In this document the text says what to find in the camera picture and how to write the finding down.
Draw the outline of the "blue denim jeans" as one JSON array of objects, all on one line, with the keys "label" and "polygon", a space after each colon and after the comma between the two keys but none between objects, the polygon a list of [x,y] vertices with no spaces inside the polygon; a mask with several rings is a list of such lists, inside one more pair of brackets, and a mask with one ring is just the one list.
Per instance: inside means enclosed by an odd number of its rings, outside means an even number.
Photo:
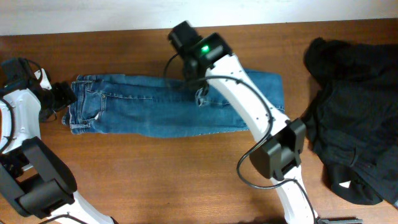
[{"label": "blue denim jeans", "polygon": [[181,80],[124,74],[80,75],[77,101],[62,123],[73,134],[141,134],[184,138],[246,131],[248,127],[213,87],[181,90]]}]

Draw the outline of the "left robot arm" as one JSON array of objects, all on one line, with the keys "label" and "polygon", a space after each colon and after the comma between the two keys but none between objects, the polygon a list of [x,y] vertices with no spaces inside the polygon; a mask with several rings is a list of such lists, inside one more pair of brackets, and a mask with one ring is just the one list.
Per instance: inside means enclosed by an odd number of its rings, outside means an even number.
[{"label": "left robot arm", "polygon": [[71,170],[41,140],[40,109],[27,88],[1,90],[1,195],[42,223],[115,223],[81,196]]}]

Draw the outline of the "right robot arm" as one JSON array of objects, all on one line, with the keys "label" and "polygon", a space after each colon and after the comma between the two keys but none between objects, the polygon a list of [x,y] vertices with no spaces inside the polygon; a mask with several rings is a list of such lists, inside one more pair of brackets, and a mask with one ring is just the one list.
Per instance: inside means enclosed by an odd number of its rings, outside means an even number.
[{"label": "right robot arm", "polygon": [[187,85],[209,85],[218,90],[249,128],[255,145],[238,161],[246,159],[271,185],[238,177],[255,189],[274,189],[284,209],[287,223],[317,223],[302,180],[300,154],[306,127],[299,118],[291,120],[260,91],[243,69],[238,56],[218,33],[200,36],[188,21],[176,25],[168,40],[184,62]]}]

